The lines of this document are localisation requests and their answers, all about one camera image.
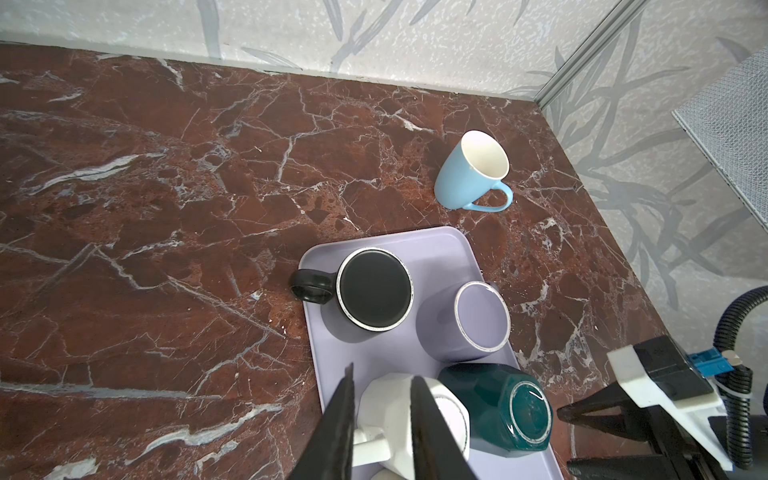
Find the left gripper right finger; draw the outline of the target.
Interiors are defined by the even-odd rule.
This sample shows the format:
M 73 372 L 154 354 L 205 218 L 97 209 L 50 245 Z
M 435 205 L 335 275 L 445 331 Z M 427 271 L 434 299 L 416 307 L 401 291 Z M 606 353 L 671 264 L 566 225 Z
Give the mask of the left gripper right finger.
M 410 417 L 416 479 L 477 479 L 421 376 L 411 381 Z

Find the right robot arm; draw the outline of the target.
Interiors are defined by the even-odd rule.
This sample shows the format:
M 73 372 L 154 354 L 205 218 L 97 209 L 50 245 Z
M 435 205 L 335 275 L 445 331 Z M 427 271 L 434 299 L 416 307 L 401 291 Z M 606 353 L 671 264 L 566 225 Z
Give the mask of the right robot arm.
M 572 458 L 578 479 L 764 479 L 767 416 L 751 411 L 753 372 L 735 351 L 764 286 L 735 299 L 713 346 L 688 354 L 668 335 L 609 353 L 615 382 L 558 409 L 575 426 L 648 444 L 644 455 Z

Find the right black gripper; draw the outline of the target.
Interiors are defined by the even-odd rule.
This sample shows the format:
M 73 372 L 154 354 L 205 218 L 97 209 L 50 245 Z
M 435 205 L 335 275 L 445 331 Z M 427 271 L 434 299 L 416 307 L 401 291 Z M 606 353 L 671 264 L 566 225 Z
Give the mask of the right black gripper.
M 661 407 L 644 410 L 618 382 L 587 398 L 560 407 L 557 417 L 566 423 L 610 435 L 651 442 L 661 455 L 610 458 L 575 458 L 568 471 L 578 479 L 662 480 L 719 479 L 720 466 L 711 455 Z

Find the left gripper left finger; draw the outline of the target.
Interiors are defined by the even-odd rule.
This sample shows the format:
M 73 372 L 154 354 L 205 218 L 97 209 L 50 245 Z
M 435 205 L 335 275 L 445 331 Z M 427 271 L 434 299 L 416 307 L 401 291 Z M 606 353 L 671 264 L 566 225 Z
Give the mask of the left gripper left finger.
M 353 364 L 344 371 L 289 479 L 351 479 L 355 431 Z

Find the light blue mug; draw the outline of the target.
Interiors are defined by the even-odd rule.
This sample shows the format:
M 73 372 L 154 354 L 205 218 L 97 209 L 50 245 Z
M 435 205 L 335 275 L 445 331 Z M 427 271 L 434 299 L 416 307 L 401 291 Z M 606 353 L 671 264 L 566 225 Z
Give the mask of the light blue mug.
M 468 131 L 439 171 L 434 187 L 436 200 L 449 210 L 502 212 L 514 201 L 511 188 L 503 183 L 509 170 L 508 156 L 492 136 L 479 130 Z M 502 206 L 475 204 L 476 200 L 491 190 L 504 193 L 506 201 Z

